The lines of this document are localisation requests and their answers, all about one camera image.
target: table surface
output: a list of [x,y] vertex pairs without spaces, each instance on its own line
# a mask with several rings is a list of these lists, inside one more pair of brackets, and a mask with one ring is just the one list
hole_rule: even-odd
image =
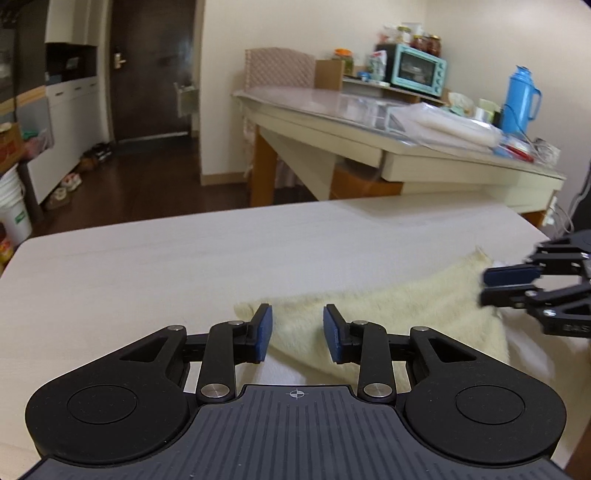
[[[32,451],[23,413],[38,387],[163,326],[203,333],[232,319],[242,301],[425,277],[476,246],[519,262],[544,239],[509,208],[474,193],[231,210],[30,239],[0,279],[0,457],[2,444]],[[582,396],[591,394],[587,343],[543,336],[521,313],[505,321],[511,363],[567,403],[569,424],[554,457],[564,465],[590,414]],[[254,383],[306,383],[303,372],[272,356],[239,369],[239,384],[244,375]]]
[[391,99],[274,86],[256,87],[247,92],[240,90],[234,92],[234,97],[245,107],[246,116],[255,123],[258,123],[257,115],[263,115],[270,116],[275,127],[278,121],[306,127],[307,139],[297,137],[304,143],[311,141],[315,145],[315,131],[318,130],[328,134],[332,141],[345,138],[396,155],[447,158],[565,179],[554,169],[493,155],[489,148],[422,127],[413,120],[413,114],[405,110],[408,105]]

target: floor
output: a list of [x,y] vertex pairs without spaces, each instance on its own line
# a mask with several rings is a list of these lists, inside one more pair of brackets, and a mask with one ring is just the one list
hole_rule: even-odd
[[[45,213],[33,235],[248,207],[246,183],[199,184],[197,144],[184,140],[121,145],[113,159],[82,174],[71,202]],[[313,200],[309,192],[282,189],[276,203]]]

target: white cabinet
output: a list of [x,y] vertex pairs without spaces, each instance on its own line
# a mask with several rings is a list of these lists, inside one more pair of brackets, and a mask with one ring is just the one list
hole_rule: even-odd
[[46,43],[98,46],[104,0],[50,0]]
[[37,202],[41,203],[94,144],[104,141],[96,77],[47,87],[54,147],[28,163]]
[[99,46],[104,3],[105,0],[89,0],[85,45]]

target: dark wooden door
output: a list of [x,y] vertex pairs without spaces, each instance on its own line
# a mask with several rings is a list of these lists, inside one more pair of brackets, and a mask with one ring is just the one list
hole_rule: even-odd
[[[174,82],[190,83],[195,0],[115,0],[111,23],[111,111],[117,141],[188,132]],[[125,63],[115,69],[115,53]]]

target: white wall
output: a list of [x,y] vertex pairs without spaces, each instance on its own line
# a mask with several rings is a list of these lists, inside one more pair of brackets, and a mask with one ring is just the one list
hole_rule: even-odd
[[101,136],[105,141],[113,141],[113,125],[111,121],[111,10],[113,0],[100,0],[100,37],[97,47],[97,69],[99,78],[99,113]]
[[[195,23],[193,26],[193,83],[197,88],[201,82],[201,46],[203,34],[203,20],[205,14],[205,0],[197,0],[195,5]],[[191,130],[199,131],[199,114],[191,116]]]
[[244,171],[244,50],[287,47],[325,58],[373,50],[384,23],[423,21],[427,0],[207,0],[202,39],[200,141],[205,175]]
[[502,105],[516,65],[544,95],[528,136],[562,149],[567,208],[591,158],[591,9],[581,0],[428,0],[426,29],[443,40],[447,86]]

